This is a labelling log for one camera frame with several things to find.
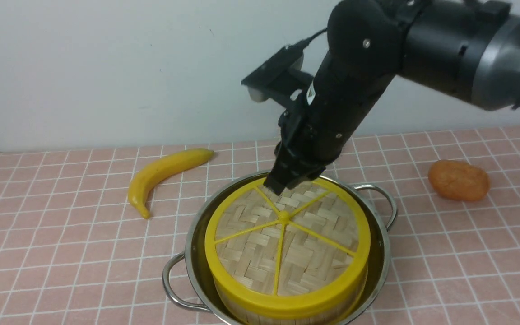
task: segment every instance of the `pot handle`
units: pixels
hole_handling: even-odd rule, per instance
[[[192,312],[210,312],[210,309],[206,307],[206,305],[203,304],[192,304],[191,302],[187,302],[182,300],[178,297],[178,295],[174,292],[172,289],[172,286],[170,285],[170,273],[172,271],[172,268],[178,264],[180,261],[182,261],[186,257],[186,252],[182,251],[182,253],[172,257],[163,268],[162,272],[162,282],[163,282],[163,289],[165,290],[168,297],[170,297],[173,304],[176,306],[185,309],[187,311]]]
[[[390,231],[390,229],[392,228],[392,226],[394,225],[394,223],[396,221],[396,217],[399,215],[399,206],[396,204],[396,200],[394,199],[394,197],[392,197],[390,195],[390,193],[388,193],[388,191],[386,191],[382,187],[376,186],[373,184],[356,185],[354,187],[354,189],[357,191],[373,190],[373,191],[377,191],[378,193],[382,194],[382,196],[386,197],[386,199],[388,200],[388,203],[390,204],[390,209],[392,211],[390,213],[390,219],[388,220],[388,223],[386,224],[386,230]]]

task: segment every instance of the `yellow banana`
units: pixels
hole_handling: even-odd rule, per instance
[[[146,207],[146,201],[156,185],[170,176],[206,163],[213,155],[214,152],[208,149],[188,149],[151,162],[132,179],[128,201],[144,219],[149,218],[150,210]]]

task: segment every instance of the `cable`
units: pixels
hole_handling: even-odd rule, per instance
[[[326,32],[326,30],[327,29],[324,28],[324,29],[318,31],[317,33],[315,33],[311,37],[308,37],[308,38],[303,39],[302,41],[299,41],[298,43],[293,45],[293,47],[297,48],[297,49],[304,50],[306,47],[308,47],[308,45],[310,45],[310,43],[312,43],[312,41],[314,41],[320,35],[324,34]]]

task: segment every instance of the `yellow plastic frame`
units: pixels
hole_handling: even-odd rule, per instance
[[[351,195],[349,195],[341,187],[335,185],[330,181],[326,181],[325,179],[316,179],[315,181],[313,181],[313,183],[328,190],[326,192],[327,194],[334,193],[338,195],[338,197],[340,197],[350,207],[359,230],[359,245],[357,251],[351,251],[350,255],[353,256],[353,262],[348,266],[344,273],[342,273],[328,286],[320,288],[315,292],[310,292],[308,294],[303,294],[300,296],[280,297],[275,294],[262,294],[259,292],[249,290],[248,288],[244,287],[242,284],[237,282],[237,280],[233,279],[233,277],[230,276],[230,274],[225,270],[216,253],[216,245],[219,242],[229,240],[230,238],[234,238],[238,235],[241,235],[244,232],[251,232],[254,230],[262,229],[264,227],[273,226],[278,223],[283,223],[282,232],[284,232],[285,225],[293,225],[295,227],[300,228],[303,231],[306,231],[311,235],[315,235],[314,232],[305,229],[297,224],[294,224],[293,222],[286,220],[276,220],[274,222],[269,222],[258,227],[253,227],[243,232],[239,232],[226,238],[222,238],[220,240],[215,239],[215,232],[217,230],[223,212],[235,201],[235,199],[237,199],[247,191],[254,189],[258,190],[260,194],[264,197],[264,199],[268,200],[268,203],[270,203],[274,211],[277,214],[279,214],[280,211],[278,211],[276,206],[274,206],[273,203],[268,199],[268,197],[266,197],[266,195],[264,195],[264,193],[262,193],[262,191],[259,190],[259,187],[260,185],[262,185],[263,182],[264,178],[252,181],[240,187],[239,189],[231,193],[231,195],[229,195],[218,206],[214,214],[211,216],[208,228],[206,229],[204,247],[206,259],[208,261],[210,271],[214,276],[217,289],[221,290],[223,294],[225,294],[225,296],[229,298],[229,300],[241,306],[242,308],[245,308],[258,315],[277,319],[297,319],[312,317],[322,314],[330,310],[334,306],[341,304],[342,302],[345,302],[351,294],[354,294],[358,285],[362,281],[366,281],[367,262],[368,255],[370,253],[370,227],[362,208],[355,201],[355,199],[353,199],[353,197],[351,197]],[[320,195],[315,200],[312,200],[308,204],[301,206],[297,209],[297,211],[291,214],[291,216],[293,216],[296,212],[299,212],[300,210],[306,208],[308,205],[316,202],[318,199],[320,199],[320,197],[324,195],[325,194]],[[323,238],[321,235],[316,234],[316,237],[319,239],[325,239],[327,243],[337,248],[343,247],[341,245],[338,245],[334,241]],[[279,242],[277,270],[275,275],[277,279],[279,278],[279,268],[281,264],[282,240],[283,236],[281,235]]]

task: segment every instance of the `bamboo steamer lid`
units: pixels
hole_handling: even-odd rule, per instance
[[[206,259],[221,300],[250,325],[346,317],[367,279],[370,228],[363,209],[326,179],[280,196],[263,182],[229,195],[206,229]]]

